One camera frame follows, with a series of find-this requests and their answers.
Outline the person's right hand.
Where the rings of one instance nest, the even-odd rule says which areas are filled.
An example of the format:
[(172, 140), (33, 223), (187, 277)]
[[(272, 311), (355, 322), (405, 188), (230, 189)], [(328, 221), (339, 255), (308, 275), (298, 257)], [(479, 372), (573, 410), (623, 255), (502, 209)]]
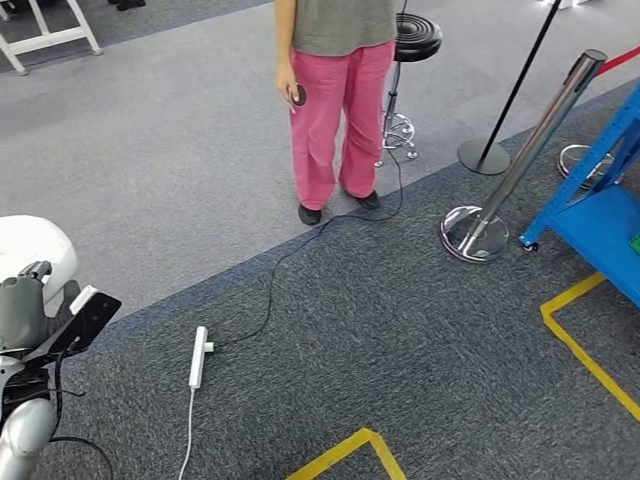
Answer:
[(275, 67), (275, 84), (276, 90), (294, 111), (299, 101), (298, 86), (294, 72), (289, 60), (278, 60)]

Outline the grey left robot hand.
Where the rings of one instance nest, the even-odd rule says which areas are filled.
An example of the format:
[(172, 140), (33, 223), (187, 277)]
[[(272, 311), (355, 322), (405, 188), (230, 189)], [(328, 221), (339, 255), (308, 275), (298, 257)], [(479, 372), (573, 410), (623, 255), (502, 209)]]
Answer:
[(1, 352), (32, 350), (72, 317), (71, 304), (80, 294), (77, 281), (63, 287), (63, 302), (54, 317), (45, 313), (42, 279), (53, 272), (48, 261), (32, 263), (1, 283)]

